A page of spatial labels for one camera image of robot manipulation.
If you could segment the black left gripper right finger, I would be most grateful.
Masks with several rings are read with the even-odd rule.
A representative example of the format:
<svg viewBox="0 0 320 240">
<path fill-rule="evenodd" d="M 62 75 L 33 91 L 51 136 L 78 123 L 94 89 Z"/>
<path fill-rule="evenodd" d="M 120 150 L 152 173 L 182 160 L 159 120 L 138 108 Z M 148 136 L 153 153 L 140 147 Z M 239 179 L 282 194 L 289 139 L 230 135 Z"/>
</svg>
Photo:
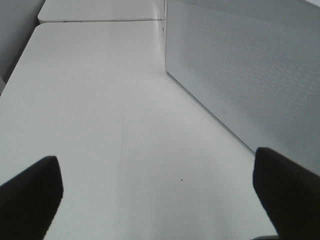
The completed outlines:
<svg viewBox="0 0 320 240">
<path fill-rule="evenodd" d="M 268 147 L 255 153 L 253 188 L 281 240 L 320 238 L 320 177 Z"/>
</svg>

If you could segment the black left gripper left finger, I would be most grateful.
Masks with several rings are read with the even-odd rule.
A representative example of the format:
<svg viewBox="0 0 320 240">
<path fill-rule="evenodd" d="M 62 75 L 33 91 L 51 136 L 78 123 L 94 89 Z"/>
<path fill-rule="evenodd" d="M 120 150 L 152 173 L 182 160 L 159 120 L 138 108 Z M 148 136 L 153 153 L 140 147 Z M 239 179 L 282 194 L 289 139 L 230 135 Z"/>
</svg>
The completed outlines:
<svg viewBox="0 0 320 240">
<path fill-rule="evenodd" d="M 0 186 L 0 238 L 42 240 L 64 187 L 59 161 L 46 156 Z"/>
</svg>

